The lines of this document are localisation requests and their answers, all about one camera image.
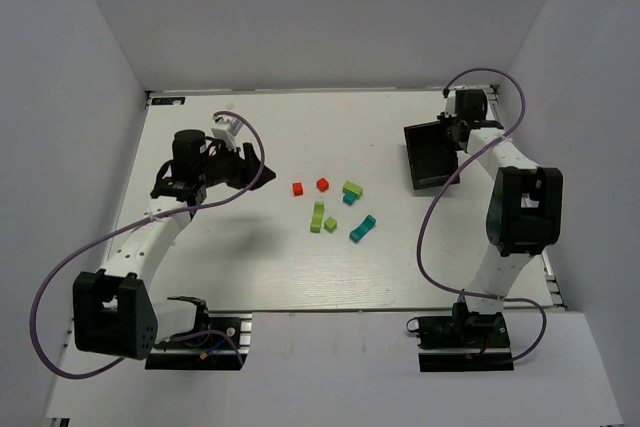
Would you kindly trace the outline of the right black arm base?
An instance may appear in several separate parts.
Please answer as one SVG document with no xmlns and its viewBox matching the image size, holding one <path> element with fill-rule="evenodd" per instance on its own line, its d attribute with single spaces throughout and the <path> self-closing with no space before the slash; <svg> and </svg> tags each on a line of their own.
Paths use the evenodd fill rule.
<svg viewBox="0 0 640 427">
<path fill-rule="evenodd" d="M 416 316 L 406 330 L 418 339 L 422 373 L 512 371 L 510 338 L 501 313 L 480 314 L 456 302 L 447 315 Z"/>
</svg>

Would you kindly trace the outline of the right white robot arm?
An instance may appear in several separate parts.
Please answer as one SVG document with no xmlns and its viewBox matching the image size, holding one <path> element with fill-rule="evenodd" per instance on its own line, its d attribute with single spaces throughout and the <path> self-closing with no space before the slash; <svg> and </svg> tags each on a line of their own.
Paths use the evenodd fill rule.
<svg viewBox="0 0 640 427">
<path fill-rule="evenodd" d="M 464 89 L 447 96 L 440 117 L 446 145 L 477 160 L 494 181 L 486 215 L 488 247 L 465 301 L 473 314 L 502 311 L 521 271 L 558 241 L 563 175 L 523 154 L 497 121 L 488 118 L 484 91 Z"/>
</svg>

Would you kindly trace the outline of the teal arch block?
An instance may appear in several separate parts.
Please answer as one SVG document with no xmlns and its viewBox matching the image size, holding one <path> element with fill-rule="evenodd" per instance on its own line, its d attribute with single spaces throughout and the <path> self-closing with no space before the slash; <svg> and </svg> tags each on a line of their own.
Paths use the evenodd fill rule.
<svg viewBox="0 0 640 427">
<path fill-rule="evenodd" d="M 349 233 L 349 238 L 354 243 L 359 243 L 369 231 L 376 226 L 376 218 L 367 215 L 364 220 Z"/>
</svg>

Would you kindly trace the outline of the lime green arch block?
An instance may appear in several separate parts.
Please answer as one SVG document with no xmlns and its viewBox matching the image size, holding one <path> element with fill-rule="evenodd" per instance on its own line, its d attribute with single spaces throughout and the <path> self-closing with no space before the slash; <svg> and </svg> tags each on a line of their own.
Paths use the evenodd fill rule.
<svg viewBox="0 0 640 427">
<path fill-rule="evenodd" d="M 316 201 L 313 206 L 313 212 L 310 222 L 310 231 L 312 233 L 319 233 L 324 218 L 324 203 L 321 201 Z"/>
</svg>

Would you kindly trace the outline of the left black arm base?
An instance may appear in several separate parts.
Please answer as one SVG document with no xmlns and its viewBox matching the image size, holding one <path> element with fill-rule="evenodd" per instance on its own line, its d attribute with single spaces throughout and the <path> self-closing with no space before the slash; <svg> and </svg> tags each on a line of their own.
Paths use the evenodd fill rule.
<svg viewBox="0 0 640 427">
<path fill-rule="evenodd" d="M 174 296 L 154 304 L 159 332 L 149 371 L 239 371 L 250 350 L 250 313 L 221 313 L 203 299 Z"/>
</svg>

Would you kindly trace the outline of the black plastic bin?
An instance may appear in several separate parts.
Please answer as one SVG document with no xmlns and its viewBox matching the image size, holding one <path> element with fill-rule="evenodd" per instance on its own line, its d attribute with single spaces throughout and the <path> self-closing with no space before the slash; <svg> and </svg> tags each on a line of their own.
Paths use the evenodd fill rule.
<svg viewBox="0 0 640 427">
<path fill-rule="evenodd" d="M 414 190 L 443 186 L 458 168 L 458 156 L 439 121 L 404 128 L 409 170 Z"/>
</svg>

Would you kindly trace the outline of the lime green rectangular block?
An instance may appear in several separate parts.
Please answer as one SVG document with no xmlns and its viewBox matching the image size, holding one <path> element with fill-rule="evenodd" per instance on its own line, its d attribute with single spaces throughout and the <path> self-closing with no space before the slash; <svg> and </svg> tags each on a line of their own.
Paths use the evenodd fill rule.
<svg viewBox="0 0 640 427">
<path fill-rule="evenodd" d="M 357 198 L 359 198 L 363 193 L 363 188 L 352 181 L 346 181 L 343 184 L 342 191 L 344 193 L 352 192 Z"/>
</svg>

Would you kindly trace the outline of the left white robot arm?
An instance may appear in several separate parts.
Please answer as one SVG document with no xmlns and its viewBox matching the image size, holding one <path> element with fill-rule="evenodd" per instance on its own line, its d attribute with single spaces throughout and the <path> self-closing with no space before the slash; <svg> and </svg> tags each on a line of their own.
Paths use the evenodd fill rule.
<svg viewBox="0 0 640 427">
<path fill-rule="evenodd" d="M 225 184 L 255 190 L 275 177 L 250 143 L 235 147 L 194 129 L 175 133 L 172 157 L 159 169 L 150 193 L 145 225 L 134 228 L 97 271 L 82 272 L 73 283 L 76 347 L 143 360 L 160 342 L 206 336 L 205 301 L 182 295 L 152 302 L 152 280 L 209 188 Z"/>
</svg>

